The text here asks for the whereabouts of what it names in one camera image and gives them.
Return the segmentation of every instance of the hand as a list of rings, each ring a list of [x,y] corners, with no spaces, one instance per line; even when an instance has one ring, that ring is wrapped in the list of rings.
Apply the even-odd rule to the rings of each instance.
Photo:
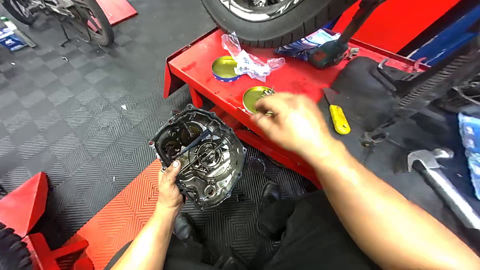
[[[260,112],[252,115],[251,120],[265,135],[305,159],[312,154],[324,157],[335,145],[322,113],[306,96],[276,93],[258,100],[255,106]]]
[[[158,201],[157,207],[163,206],[170,209],[180,209],[183,206],[183,196],[175,184],[177,174],[180,172],[180,162],[173,161],[165,172],[158,172]]]

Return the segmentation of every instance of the motorcycle wheel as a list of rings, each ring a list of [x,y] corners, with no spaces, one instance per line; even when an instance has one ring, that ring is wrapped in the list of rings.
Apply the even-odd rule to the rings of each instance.
[[[202,0],[216,25],[240,42],[276,48],[306,37],[357,0]]]
[[[37,16],[30,12],[25,1],[5,0],[2,5],[10,15],[24,25],[33,25],[37,19]]]
[[[113,29],[107,16],[95,0],[73,0],[75,5],[70,11],[75,18],[64,17],[75,28],[77,34],[87,40],[103,46],[114,41]]]

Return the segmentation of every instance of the black tire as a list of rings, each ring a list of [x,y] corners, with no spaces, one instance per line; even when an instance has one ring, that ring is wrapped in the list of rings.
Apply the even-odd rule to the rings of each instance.
[[[113,41],[115,40],[113,35],[113,29],[110,22],[107,19],[107,16],[103,12],[102,8],[98,5],[97,1],[95,0],[74,0],[74,2],[83,3],[83,5],[87,5],[88,9],[93,13],[94,17],[97,19],[98,23],[100,24],[100,28],[102,28],[103,35],[93,35],[93,31],[91,32],[92,42],[103,46],[110,46],[112,45]]]
[[[216,25],[226,33],[235,31],[242,44],[277,48],[306,37],[327,25],[357,0],[303,0],[279,17],[246,21],[231,13],[220,0],[202,0]]]
[[[12,15],[17,21],[21,22],[24,25],[33,25],[33,23],[36,21],[37,17],[36,14],[31,14],[31,16],[25,16],[18,11],[12,6],[9,0],[5,0],[5,2],[2,3],[3,7]]]
[[[31,269],[30,252],[22,238],[0,223],[0,270]]]

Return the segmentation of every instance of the forearm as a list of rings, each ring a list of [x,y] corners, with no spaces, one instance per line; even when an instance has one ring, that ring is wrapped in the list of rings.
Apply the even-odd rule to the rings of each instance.
[[[162,269],[178,211],[179,209],[157,206],[112,270]]]
[[[480,269],[478,257],[424,210],[352,157],[340,142],[307,156],[350,236],[384,269]]]

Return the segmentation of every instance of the hammer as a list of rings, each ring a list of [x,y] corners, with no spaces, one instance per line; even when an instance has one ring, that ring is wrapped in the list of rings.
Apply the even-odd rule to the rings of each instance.
[[[408,154],[408,171],[412,171],[415,161],[423,166],[417,168],[422,172],[435,192],[449,206],[456,217],[469,231],[476,231],[480,235],[480,218],[468,202],[459,194],[452,182],[442,173],[437,158],[450,159],[453,157],[451,150],[435,149],[433,151],[416,150]]]

